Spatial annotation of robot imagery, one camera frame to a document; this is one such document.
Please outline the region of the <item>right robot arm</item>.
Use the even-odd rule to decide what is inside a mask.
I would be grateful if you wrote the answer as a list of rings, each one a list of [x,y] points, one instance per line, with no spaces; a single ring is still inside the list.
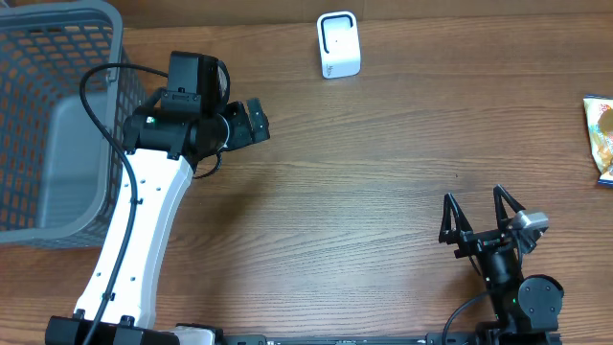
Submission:
[[[439,242],[455,244],[456,258],[467,258],[483,278],[486,290],[465,302],[449,316],[441,343],[449,340],[455,318],[488,298],[495,319],[481,322],[466,338],[469,344],[558,344],[558,316],[564,289],[547,275],[524,276],[523,258],[532,253],[548,230],[545,213],[529,211],[501,185],[492,191],[496,228],[473,231],[453,194],[443,198]]]

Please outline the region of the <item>yellow snack bag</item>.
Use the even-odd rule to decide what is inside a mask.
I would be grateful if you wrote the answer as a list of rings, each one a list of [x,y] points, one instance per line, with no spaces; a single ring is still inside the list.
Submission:
[[[583,106],[591,154],[601,174],[598,183],[612,187],[612,99],[588,94]]]

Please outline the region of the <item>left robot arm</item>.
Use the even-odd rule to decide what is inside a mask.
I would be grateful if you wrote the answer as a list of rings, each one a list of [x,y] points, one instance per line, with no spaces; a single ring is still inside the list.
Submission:
[[[174,51],[155,90],[123,124],[102,136],[123,163],[121,187],[95,270],[70,317],[51,317],[47,344],[224,343],[221,329],[180,323],[156,331],[156,296],[178,206],[207,157],[266,141],[259,99],[230,102],[225,63]]]

